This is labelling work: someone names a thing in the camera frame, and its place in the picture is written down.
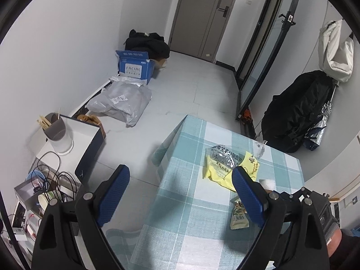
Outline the right hand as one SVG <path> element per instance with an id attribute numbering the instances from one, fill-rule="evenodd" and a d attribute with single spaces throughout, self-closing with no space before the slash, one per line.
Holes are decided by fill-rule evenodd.
<path id="1" fill-rule="evenodd" d="M 333 259 L 335 256 L 338 256 L 341 252 L 341 242 L 342 242 L 342 231 L 336 229 L 334 234 L 327 244 L 328 256 L 330 259 Z"/>

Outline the white shoulder bag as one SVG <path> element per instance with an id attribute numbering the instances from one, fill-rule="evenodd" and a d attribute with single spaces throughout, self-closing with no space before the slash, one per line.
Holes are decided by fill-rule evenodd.
<path id="1" fill-rule="evenodd" d="M 346 83 L 351 78 L 354 65 L 353 33 L 342 43 L 340 35 L 343 20 L 329 21 L 319 33 L 319 68 L 338 82 Z"/>

